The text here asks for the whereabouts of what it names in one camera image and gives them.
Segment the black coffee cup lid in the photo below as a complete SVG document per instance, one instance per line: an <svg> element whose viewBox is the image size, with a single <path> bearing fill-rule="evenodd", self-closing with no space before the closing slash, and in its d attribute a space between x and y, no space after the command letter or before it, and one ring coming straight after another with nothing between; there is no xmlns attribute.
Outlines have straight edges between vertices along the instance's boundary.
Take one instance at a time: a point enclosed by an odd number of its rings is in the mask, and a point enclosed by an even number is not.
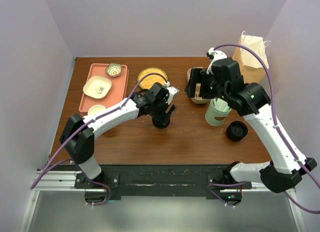
<svg viewBox="0 0 320 232"><path fill-rule="evenodd" d="M157 121L154 118L152 119L152 124L156 129L166 129L170 125L170 123L170 119L167 122Z"/></svg>

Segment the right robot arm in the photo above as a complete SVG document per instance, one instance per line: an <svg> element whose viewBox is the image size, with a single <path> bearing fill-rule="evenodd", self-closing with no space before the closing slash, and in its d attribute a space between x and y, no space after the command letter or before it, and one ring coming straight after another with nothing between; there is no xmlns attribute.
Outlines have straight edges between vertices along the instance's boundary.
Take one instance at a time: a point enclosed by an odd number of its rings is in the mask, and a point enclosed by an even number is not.
<svg viewBox="0 0 320 232"><path fill-rule="evenodd" d="M294 146L290 138L283 141L274 124L272 103L264 88L258 83L245 83L238 62L224 58L213 62L208 69L192 68L189 82L185 88L192 98L196 86L200 86L199 96L204 99L220 98L237 111L255 130L267 149L271 161L265 163L232 163L224 171L223 183L235 188L240 182L263 183L270 191L281 193L295 187L306 173L312 171L317 163L305 157L299 150L292 155L287 143Z"/></svg>

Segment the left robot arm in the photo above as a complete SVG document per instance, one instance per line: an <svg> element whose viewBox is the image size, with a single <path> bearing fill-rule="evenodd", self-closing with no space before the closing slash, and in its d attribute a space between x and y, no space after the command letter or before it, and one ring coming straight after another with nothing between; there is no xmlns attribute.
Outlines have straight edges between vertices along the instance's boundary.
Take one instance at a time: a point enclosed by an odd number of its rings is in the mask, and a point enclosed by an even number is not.
<svg viewBox="0 0 320 232"><path fill-rule="evenodd" d="M154 127L167 128L175 109L171 102L179 94L176 87L155 83L150 89L131 92L116 105L94 115L72 115L62 132L60 143L81 170L92 188L103 184L102 169L95 157L95 140L108 130L126 122L150 115Z"/></svg>

